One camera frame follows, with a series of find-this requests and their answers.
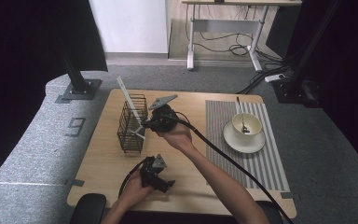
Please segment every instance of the metal utensil holder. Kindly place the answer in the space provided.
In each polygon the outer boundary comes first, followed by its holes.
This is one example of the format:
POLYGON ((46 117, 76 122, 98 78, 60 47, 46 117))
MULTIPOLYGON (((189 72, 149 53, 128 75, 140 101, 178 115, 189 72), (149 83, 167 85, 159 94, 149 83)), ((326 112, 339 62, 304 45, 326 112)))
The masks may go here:
MULTIPOLYGON (((138 112, 138 115, 141 120, 147 119, 147 103, 146 98, 142 94, 130 94, 132 103, 135 105, 135 110, 138 112)), ((136 132, 140 123, 137 118, 134 116, 134 113, 126 101, 121 111, 117 136, 121 145, 121 149, 124 153, 127 151, 138 151, 141 153, 144 145, 144 139, 138 136, 136 132)), ((145 129, 139 130, 138 134, 145 136, 145 129)))

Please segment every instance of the human hand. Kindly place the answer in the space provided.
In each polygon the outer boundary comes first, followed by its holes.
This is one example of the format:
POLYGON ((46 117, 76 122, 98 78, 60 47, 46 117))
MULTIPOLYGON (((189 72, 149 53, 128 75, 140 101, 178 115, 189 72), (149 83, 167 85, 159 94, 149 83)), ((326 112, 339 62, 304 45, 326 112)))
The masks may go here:
POLYGON ((181 123, 167 133, 157 133, 159 137, 163 137, 172 147, 181 151, 193 147, 190 129, 181 123))
POLYGON ((133 173, 128 180, 126 187, 121 193, 118 201, 121 205, 125 206, 127 209, 141 202, 144 198, 147 197, 151 192, 154 191, 154 188, 151 186, 142 187, 142 179, 139 170, 133 173))

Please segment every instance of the gray placemat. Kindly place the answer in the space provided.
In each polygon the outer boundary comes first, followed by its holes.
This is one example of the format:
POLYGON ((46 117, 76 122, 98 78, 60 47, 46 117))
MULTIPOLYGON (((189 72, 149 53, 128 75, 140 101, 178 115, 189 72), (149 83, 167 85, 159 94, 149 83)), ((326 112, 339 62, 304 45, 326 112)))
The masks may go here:
MULTIPOLYGON (((241 103, 241 110, 242 112, 255 115, 263 124, 266 144, 262 149, 256 153, 246 154, 234 150, 226 143, 223 136, 223 128, 227 122, 231 121, 234 115, 240 113, 238 104, 235 102, 206 102, 206 137, 215 146, 220 148, 230 158, 251 173, 266 189, 290 191, 281 157, 269 123, 266 106, 264 104, 241 103)), ((258 189, 257 184, 252 181, 249 176, 238 170, 233 164, 208 146, 206 156, 210 161, 240 181, 246 188, 258 189)))

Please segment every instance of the gray carpet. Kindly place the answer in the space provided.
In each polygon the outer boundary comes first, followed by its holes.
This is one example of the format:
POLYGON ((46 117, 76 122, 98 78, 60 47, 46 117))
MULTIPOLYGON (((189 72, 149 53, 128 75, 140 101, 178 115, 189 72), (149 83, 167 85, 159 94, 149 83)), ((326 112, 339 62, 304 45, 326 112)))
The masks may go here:
MULTIPOLYGON (((83 72, 103 81, 93 101, 55 104, 70 82, 62 76, 46 86, 47 96, 28 130, 0 169, 0 223, 68 223, 72 180, 104 103, 122 77, 127 89, 235 93, 255 75, 253 68, 109 66, 83 72), (78 137, 65 136, 72 118, 85 118, 78 137)), ((263 97, 291 191, 295 223, 358 223, 358 155, 322 109, 283 105, 262 81, 251 94, 263 97)))

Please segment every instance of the wooden table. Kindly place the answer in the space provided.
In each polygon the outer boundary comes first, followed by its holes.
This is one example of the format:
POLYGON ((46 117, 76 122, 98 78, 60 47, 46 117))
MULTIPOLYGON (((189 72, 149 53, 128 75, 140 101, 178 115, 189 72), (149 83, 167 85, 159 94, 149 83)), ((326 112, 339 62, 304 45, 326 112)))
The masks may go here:
MULTIPOLYGON (((206 100, 235 102, 237 97, 234 94, 180 91, 129 90, 129 93, 144 94, 148 106, 156 98, 178 94, 169 105, 176 112, 184 113, 204 135, 206 134, 206 100)), ((242 102, 263 103, 260 96, 238 96, 242 102)), ((150 130, 146 130, 141 154, 122 151, 117 138, 117 129, 124 102, 125 98, 121 90, 111 91, 76 176, 76 180, 84 181, 84 184, 82 187, 72 186, 67 202, 75 206, 84 194, 101 193, 107 198, 106 206, 111 207, 117 199, 119 188, 127 173, 146 156, 161 154, 168 167, 159 174, 159 177, 166 181, 175 180, 176 183, 166 193, 154 192, 145 201, 133 207, 133 210, 230 215, 191 161, 150 130)), ((193 142, 205 155, 206 145, 195 134, 193 134, 193 142)), ((268 197, 261 189, 248 190, 255 200, 268 201, 268 197)), ((271 190, 270 193, 289 217, 296 216, 292 199, 283 199, 277 190, 271 190)))
POLYGON ((258 39, 266 20, 269 6, 292 7, 300 6, 301 0, 225 0, 225 3, 215 3, 214 0, 182 0, 182 3, 193 6, 193 14, 190 18, 190 40, 187 53, 187 69, 194 69, 194 32, 213 33, 240 33, 254 35, 251 46, 248 46, 249 56, 255 67, 255 71, 262 71, 255 49, 258 39), (263 6, 261 18, 252 20, 217 20, 217 19, 196 19, 196 5, 234 5, 234 6, 263 6))

